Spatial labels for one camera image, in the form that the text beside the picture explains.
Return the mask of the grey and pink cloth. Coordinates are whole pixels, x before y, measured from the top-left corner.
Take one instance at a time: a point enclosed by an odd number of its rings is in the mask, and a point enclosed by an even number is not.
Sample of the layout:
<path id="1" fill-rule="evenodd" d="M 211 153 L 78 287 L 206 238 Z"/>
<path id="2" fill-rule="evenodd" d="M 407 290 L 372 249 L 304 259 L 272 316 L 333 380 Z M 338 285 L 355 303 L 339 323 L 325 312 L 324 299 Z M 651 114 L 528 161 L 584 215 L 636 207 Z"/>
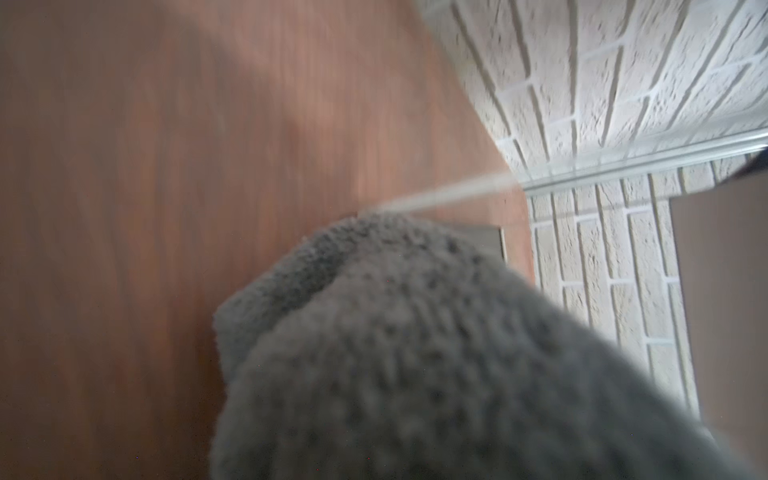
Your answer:
<path id="1" fill-rule="evenodd" d="M 748 479 L 610 342 L 446 226 L 348 218 L 227 299 L 214 479 Z"/>

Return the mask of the white metal bookshelf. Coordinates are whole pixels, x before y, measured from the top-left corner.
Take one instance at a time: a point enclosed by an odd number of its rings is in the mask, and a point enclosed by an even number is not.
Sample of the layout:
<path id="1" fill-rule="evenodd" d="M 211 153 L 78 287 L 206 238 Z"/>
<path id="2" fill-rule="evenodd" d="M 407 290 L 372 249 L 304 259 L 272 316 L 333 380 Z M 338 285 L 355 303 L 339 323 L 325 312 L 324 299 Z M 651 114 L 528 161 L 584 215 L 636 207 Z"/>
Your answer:
<path id="1" fill-rule="evenodd" d="M 714 437 L 767 469 L 767 172 L 741 157 L 528 194 L 477 178 L 383 209 L 529 226 L 506 240 L 553 300 L 619 344 Z"/>

